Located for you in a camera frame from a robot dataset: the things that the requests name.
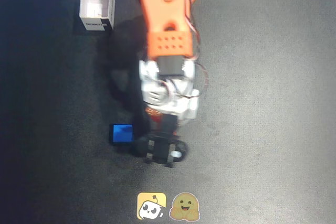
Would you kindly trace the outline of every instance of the open box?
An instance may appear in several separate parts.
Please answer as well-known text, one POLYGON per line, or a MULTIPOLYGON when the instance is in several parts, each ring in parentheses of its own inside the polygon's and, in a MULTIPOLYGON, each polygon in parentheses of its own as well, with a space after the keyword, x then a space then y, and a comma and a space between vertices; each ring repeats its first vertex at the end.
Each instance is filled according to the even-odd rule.
POLYGON ((114 26, 115 0, 80 0, 79 17, 89 31, 111 30, 114 26))

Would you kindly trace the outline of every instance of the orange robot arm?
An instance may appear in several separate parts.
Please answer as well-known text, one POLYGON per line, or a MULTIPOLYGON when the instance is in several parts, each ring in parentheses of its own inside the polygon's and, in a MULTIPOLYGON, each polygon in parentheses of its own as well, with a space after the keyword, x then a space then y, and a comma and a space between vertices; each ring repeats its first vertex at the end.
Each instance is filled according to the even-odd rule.
POLYGON ((193 57, 190 5, 195 0, 141 0, 148 28, 148 59, 160 56, 193 57))

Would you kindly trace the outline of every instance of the logo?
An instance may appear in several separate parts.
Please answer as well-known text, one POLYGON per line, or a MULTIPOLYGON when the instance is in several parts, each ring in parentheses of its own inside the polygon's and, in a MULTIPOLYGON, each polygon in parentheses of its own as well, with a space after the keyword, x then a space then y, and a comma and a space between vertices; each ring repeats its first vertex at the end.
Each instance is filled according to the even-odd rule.
POLYGON ((86 23, 88 26, 102 26, 103 24, 86 23))
POLYGON ((195 195, 190 193, 178 194, 172 203, 169 217, 173 220, 186 220, 188 222, 198 221, 199 203, 195 195))
POLYGON ((166 207, 166 195, 162 193, 140 193, 137 215, 139 220, 159 219, 166 207))

